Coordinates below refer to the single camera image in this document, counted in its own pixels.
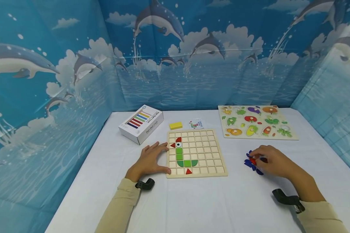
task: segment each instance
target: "white table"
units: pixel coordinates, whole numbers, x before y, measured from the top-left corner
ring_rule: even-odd
[[[167,179],[163,174],[151,175],[156,184],[151,191],[141,192],[128,233],[301,232],[290,208],[277,204],[271,193],[281,188],[287,195],[296,194],[291,184],[278,177],[259,176],[244,165],[246,153],[261,144],[280,149],[312,174],[350,232],[349,167],[298,111],[281,111],[299,141],[226,139],[217,110],[166,111],[165,121],[139,146],[118,130],[132,113],[112,113],[46,233],[94,232],[141,149],[156,141],[165,142],[170,123],[182,121],[187,129],[188,119],[198,117],[205,128],[215,129],[228,177]],[[165,153],[158,163],[166,164]]]

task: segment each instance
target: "white box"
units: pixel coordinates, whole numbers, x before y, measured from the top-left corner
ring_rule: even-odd
[[[163,122],[163,112],[143,105],[119,126],[122,135],[141,145]]]

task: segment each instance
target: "yellow block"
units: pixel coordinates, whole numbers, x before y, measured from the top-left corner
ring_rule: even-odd
[[[170,124],[170,129],[171,130],[178,129],[178,128],[183,128],[183,125],[181,124],[181,122]]]

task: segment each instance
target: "black wrist strap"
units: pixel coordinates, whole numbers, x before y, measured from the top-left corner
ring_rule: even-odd
[[[286,196],[281,189],[275,189],[272,193],[279,203],[293,205],[297,214],[305,211],[305,207],[300,203],[298,196]]]
[[[155,184],[154,180],[149,178],[145,183],[142,181],[138,181],[135,187],[142,190],[151,190],[154,184]]]

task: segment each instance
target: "dolphin print backdrop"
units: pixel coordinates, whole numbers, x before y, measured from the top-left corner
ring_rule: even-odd
[[[0,0],[0,232],[47,228],[112,111],[295,99],[350,166],[350,0]]]

